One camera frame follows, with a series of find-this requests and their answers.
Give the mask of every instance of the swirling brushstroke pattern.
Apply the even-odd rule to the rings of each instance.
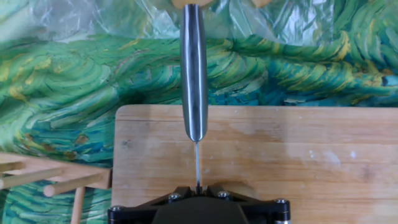
[[[335,40],[318,47],[210,39],[210,103],[397,106],[397,10],[396,1],[336,1]],[[179,40],[1,43],[0,148],[111,167],[116,110],[181,103],[179,64]],[[45,184],[1,191],[2,222],[68,223],[73,192],[45,198]],[[105,223],[110,197],[109,190],[86,194],[87,223]]]

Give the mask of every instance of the wooden rod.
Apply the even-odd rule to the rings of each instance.
[[[48,179],[50,177],[56,177],[62,174],[62,168],[54,168],[48,170],[42,170],[37,172],[31,172],[28,174],[14,175],[12,177],[5,177],[0,179],[0,189],[6,189],[9,187],[15,187],[22,184],[28,184],[38,180]]]
[[[16,170],[23,168],[24,164],[22,162],[5,162],[0,163],[0,172]]]
[[[85,187],[87,185],[101,181],[102,176],[102,174],[93,174],[86,177],[48,185],[44,188],[44,195],[47,197],[53,197],[54,195],[68,192],[70,190],[77,189],[78,187]]]
[[[72,220],[70,224],[80,224],[83,202],[85,201],[85,187],[78,187],[75,193],[75,202],[73,203]]]

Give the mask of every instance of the plastic sheet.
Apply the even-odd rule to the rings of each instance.
[[[206,36],[240,39],[258,35],[283,44],[317,45],[332,40],[333,3],[278,0],[257,8],[251,0],[216,0],[203,6]],[[16,0],[3,10],[13,17],[11,26],[42,40],[63,40],[79,33],[143,39],[180,35],[181,10],[169,0]],[[7,38],[21,35],[13,32]]]

